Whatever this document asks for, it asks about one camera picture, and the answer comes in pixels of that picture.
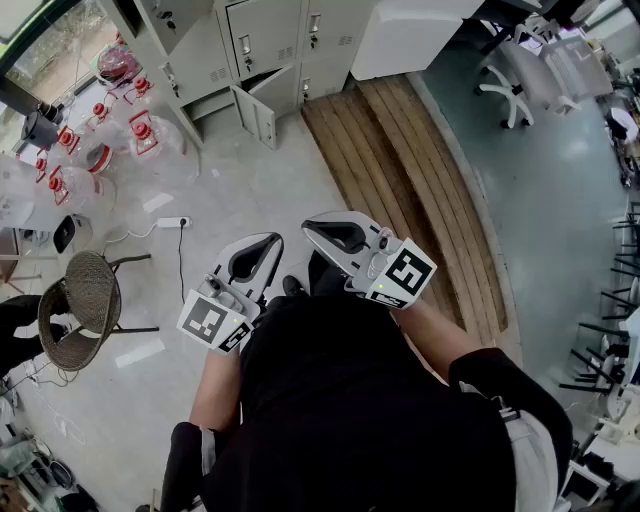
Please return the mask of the grey metal locker cabinet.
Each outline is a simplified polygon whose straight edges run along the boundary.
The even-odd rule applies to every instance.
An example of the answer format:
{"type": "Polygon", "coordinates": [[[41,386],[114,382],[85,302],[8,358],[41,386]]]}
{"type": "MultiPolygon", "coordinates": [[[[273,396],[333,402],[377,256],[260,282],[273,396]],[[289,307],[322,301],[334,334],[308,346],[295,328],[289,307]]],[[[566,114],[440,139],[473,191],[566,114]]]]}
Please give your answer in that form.
{"type": "Polygon", "coordinates": [[[196,120],[233,106],[241,126],[270,148],[276,120],[303,104],[303,91],[315,100],[343,89],[376,3],[98,1],[194,143],[203,143],[196,120]],[[311,34],[318,38],[314,50],[311,34]]]}

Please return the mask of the white desk block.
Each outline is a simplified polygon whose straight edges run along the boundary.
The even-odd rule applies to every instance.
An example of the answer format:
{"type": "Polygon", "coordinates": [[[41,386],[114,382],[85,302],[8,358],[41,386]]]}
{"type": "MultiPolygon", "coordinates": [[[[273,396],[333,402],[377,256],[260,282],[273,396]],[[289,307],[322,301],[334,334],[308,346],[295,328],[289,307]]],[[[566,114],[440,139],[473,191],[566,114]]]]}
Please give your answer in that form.
{"type": "Polygon", "coordinates": [[[424,70],[461,25],[444,13],[376,7],[350,72],[363,81],[424,70]]]}

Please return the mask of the grey shoulder bag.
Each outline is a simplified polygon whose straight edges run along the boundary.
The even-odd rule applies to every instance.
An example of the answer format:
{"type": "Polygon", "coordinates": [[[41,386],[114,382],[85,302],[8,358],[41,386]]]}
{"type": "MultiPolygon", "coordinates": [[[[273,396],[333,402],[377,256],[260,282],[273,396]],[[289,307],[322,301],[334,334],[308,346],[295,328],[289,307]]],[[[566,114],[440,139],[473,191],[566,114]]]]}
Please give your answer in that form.
{"type": "Polygon", "coordinates": [[[462,467],[474,512],[553,512],[569,462],[572,432],[559,404],[524,375],[457,383],[478,417],[462,467]]]}

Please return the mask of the person's left forearm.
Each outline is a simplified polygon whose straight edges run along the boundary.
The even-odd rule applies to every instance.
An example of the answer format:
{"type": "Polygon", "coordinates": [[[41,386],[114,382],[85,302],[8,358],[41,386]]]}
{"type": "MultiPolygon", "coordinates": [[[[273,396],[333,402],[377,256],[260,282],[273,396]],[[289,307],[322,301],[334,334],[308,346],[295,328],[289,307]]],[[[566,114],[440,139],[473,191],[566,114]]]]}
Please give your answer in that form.
{"type": "Polygon", "coordinates": [[[224,355],[208,352],[189,422],[219,432],[239,425],[241,360],[238,348],[224,355]]]}

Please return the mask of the person's black clothed body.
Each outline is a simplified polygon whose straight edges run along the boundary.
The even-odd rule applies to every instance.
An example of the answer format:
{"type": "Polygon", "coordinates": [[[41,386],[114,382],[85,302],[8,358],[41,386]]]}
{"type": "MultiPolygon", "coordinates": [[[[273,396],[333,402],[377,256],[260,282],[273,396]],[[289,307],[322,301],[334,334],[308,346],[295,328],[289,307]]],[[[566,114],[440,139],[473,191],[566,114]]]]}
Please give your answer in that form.
{"type": "Polygon", "coordinates": [[[308,274],[308,297],[273,299],[240,352],[239,425],[175,426],[160,512],[474,512],[461,463],[478,414],[457,383],[531,378],[482,345],[447,383],[393,310],[319,254],[308,274]]]}

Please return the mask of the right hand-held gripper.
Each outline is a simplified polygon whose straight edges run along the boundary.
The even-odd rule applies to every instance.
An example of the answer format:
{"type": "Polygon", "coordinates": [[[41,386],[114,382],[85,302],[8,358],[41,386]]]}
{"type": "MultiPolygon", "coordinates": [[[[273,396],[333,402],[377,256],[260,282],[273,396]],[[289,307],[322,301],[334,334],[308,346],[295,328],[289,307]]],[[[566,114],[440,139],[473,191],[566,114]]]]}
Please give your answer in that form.
{"type": "Polygon", "coordinates": [[[347,290],[394,309],[411,307],[437,270],[413,240],[395,237],[362,212],[321,213],[303,221],[301,227],[329,263],[344,273],[356,273],[347,290]],[[367,240],[373,238],[368,250],[367,240]]]}

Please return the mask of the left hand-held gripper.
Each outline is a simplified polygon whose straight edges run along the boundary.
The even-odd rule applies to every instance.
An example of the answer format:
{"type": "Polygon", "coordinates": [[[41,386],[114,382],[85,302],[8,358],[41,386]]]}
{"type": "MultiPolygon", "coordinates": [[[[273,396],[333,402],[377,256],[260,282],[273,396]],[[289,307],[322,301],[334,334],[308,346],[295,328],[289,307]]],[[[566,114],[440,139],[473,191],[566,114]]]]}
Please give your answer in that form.
{"type": "Polygon", "coordinates": [[[261,300],[272,284],[283,253],[284,240],[275,232],[249,235],[226,246],[215,274],[225,280],[245,280],[248,298],[206,274],[198,289],[189,291],[176,328],[216,353],[240,353],[260,315],[260,305],[252,300],[261,300]]]}

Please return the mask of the group of clear water jugs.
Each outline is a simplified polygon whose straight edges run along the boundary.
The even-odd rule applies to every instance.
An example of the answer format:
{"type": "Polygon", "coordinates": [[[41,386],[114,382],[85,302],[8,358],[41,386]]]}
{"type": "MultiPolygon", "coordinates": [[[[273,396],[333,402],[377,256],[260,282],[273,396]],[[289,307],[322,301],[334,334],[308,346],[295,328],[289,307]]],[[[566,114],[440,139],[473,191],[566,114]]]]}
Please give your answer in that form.
{"type": "Polygon", "coordinates": [[[180,188],[198,174],[197,149],[166,118],[159,90],[146,77],[123,92],[106,92],[76,123],[65,124],[35,162],[35,183],[69,211],[113,203],[118,181],[180,188]]]}

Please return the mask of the wooden plank platform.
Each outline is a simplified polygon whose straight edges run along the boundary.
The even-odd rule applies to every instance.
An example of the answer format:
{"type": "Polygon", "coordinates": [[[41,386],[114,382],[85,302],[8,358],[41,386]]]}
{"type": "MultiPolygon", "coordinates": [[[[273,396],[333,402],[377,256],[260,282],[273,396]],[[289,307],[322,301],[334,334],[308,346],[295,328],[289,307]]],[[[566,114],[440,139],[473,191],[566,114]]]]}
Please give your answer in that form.
{"type": "Polygon", "coordinates": [[[423,298],[485,344],[508,327],[498,273],[463,174],[403,75],[358,81],[301,109],[351,210],[437,265],[423,298]]]}

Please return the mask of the white office chair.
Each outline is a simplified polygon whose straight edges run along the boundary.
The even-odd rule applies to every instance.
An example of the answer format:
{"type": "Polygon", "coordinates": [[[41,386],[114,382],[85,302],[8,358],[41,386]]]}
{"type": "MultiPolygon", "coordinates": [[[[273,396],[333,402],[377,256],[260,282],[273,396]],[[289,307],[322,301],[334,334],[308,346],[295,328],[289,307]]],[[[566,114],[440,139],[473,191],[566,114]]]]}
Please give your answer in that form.
{"type": "Polygon", "coordinates": [[[523,35],[529,36],[540,44],[540,48],[547,45],[545,39],[528,29],[524,24],[515,27],[512,38],[504,40],[499,50],[517,79],[512,84],[509,79],[495,66],[483,66],[481,76],[493,75],[499,85],[480,83],[474,88],[474,93],[481,96],[485,92],[503,96],[509,104],[509,115],[500,121],[503,129],[513,129],[516,125],[518,113],[523,118],[521,124],[525,127],[534,125],[534,117],[529,109],[530,105],[551,110],[559,115],[579,111],[581,106],[566,88],[561,72],[549,64],[542,53],[535,54],[520,44],[523,35]]]}

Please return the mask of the brown wicker chair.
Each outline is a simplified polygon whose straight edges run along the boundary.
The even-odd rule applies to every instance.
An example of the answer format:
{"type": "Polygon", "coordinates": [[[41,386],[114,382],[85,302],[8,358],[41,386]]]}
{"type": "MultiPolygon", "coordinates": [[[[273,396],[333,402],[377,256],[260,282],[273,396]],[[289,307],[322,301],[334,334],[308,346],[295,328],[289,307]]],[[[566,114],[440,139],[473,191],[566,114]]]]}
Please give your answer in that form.
{"type": "Polygon", "coordinates": [[[92,362],[111,335],[160,330],[157,326],[123,328],[119,324],[122,294],[117,270],[123,264],[150,258],[147,253],[109,262],[95,251],[81,251],[70,259],[64,276],[46,289],[38,305],[41,346],[55,367],[78,372],[92,362]],[[77,326],[55,340],[51,316],[59,310],[71,315],[77,326]]]}

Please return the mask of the small white black appliance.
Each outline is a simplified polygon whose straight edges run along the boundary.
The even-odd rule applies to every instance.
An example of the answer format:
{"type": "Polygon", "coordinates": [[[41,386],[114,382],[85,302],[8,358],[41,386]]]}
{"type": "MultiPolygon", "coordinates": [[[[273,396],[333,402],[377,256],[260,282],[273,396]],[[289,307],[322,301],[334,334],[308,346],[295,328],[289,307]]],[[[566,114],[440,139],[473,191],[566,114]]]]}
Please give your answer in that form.
{"type": "Polygon", "coordinates": [[[53,245],[59,255],[84,250],[93,239],[90,220],[82,215],[67,215],[53,233],[53,245]]]}

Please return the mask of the person's right forearm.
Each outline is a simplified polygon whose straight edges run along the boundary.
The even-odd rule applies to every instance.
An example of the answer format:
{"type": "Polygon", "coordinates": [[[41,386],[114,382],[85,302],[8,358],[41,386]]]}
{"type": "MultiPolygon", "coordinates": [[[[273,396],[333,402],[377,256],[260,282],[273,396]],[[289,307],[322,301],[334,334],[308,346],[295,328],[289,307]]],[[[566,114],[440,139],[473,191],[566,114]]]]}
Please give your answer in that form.
{"type": "Polygon", "coordinates": [[[427,364],[447,383],[455,361],[483,349],[477,339],[423,300],[391,314],[427,364]]]}

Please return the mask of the black metal frame stack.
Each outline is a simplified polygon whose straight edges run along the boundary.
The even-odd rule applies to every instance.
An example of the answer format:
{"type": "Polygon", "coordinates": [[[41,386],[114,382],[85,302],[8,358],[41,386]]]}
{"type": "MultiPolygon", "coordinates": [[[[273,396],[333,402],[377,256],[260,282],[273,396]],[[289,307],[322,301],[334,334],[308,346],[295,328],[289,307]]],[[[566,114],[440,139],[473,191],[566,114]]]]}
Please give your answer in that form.
{"type": "Polygon", "coordinates": [[[608,395],[640,385],[640,200],[628,204],[613,233],[621,241],[610,267],[615,287],[600,293],[610,309],[597,323],[578,324],[599,336],[599,347],[570,351],[581,367],[561,390],[608,395]]]}

